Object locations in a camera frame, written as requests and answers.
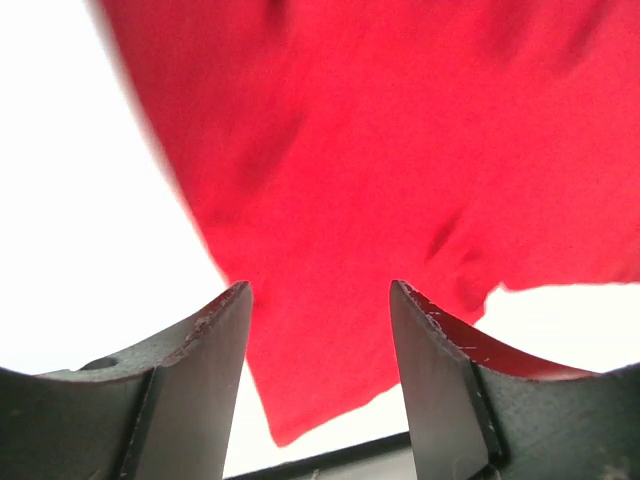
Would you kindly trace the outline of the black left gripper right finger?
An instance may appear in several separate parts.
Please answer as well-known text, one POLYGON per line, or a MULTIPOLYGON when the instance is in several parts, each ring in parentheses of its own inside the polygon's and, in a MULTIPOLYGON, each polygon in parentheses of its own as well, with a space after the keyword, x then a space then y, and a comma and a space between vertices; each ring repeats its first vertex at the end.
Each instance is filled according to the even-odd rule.
POLYGON ((394 281, 390 313, 421 479, 635 479, 639 369, 513 348, 394 281))

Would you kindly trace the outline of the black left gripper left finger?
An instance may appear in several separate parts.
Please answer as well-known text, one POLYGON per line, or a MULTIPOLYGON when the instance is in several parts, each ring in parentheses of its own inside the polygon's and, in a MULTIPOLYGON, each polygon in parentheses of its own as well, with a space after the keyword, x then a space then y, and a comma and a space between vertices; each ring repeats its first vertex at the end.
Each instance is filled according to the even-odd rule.
POLYGON ((190 317, 77 371, 1 373, 5 479, 218 479, 253 294, 232 285, 190 317))

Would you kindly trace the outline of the red t shirt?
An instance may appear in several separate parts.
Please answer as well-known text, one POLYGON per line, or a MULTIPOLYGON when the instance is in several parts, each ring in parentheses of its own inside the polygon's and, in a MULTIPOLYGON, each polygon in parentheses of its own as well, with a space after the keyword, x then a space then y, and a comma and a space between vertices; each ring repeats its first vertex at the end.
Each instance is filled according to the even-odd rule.
POLYGON ((287 446, 398 381, 389 286, 639 283, 635 1, 106 1, 287 446))

